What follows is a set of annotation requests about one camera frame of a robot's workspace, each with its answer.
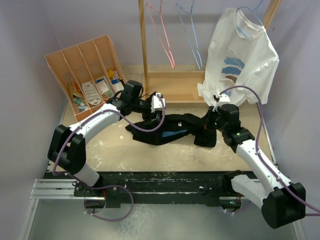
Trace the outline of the black t-shirt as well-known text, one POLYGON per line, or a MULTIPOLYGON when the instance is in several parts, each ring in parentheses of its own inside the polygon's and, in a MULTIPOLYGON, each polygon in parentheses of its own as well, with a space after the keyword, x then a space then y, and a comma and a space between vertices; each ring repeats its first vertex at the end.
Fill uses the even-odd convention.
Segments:
POLYGON ((167 114, 155 131, 143 132, 132 125, 127 125, 125 129, 132 134, 133 140, 154 146, 168 144, 190 134, 194 136, 193 144, 196 146, 213 148, 217 143, 217 132, 207 123, 206 115, 167 114))

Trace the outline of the blue wire hanger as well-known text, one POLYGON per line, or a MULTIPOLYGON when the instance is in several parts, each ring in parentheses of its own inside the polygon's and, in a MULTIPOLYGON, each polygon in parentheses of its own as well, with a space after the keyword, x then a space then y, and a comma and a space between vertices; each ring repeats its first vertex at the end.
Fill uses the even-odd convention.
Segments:
POLYGON ((191 2, 189 10, 185 9, 179 2, 176 3, 176 10, 188 41, 189 47, 191 49, 195 64, 199 70, 203 69, 203 60, 200 53, 199 43, 198 43, 198 36, 196 32, 196 27, 194 24, 193 18, 193 8, 194 8, 195 1, 191 2))

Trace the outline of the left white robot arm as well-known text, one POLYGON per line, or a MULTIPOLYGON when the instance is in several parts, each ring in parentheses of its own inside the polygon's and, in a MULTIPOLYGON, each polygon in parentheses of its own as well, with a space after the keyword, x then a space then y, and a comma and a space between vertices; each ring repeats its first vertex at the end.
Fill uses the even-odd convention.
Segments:
POLYGON ((112 124, 128 119, 132 112, 144 118, 155 115, 165 117, 166 100, 160 92, 142 99, 143 85, 129 80, 124 88, 108 99, 96 112, 85 119, 65 126, 57 126, 53 132, 47 157, 54 163, 54 176, 68 174, 85 185, 91 196, 103 191, 103 177, 87 164, 86 146, 101 131, 112 124))

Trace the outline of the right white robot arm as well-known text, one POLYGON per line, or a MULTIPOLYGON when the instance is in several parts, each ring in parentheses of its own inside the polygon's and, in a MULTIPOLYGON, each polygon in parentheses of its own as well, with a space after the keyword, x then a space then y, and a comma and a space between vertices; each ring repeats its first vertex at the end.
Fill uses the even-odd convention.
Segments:
POLYGON ((220 131, 223 140, 250 167, 257 180, 239 170, 223 177, 222 190, 228 196, 243 195, 260 210, 266 223, 277 229, 306 216, 306 190, 301 183, 283 175, 260 149, 251 132, 241 126, 239 108, 233 104, 208 108, 205 127, 220 131))

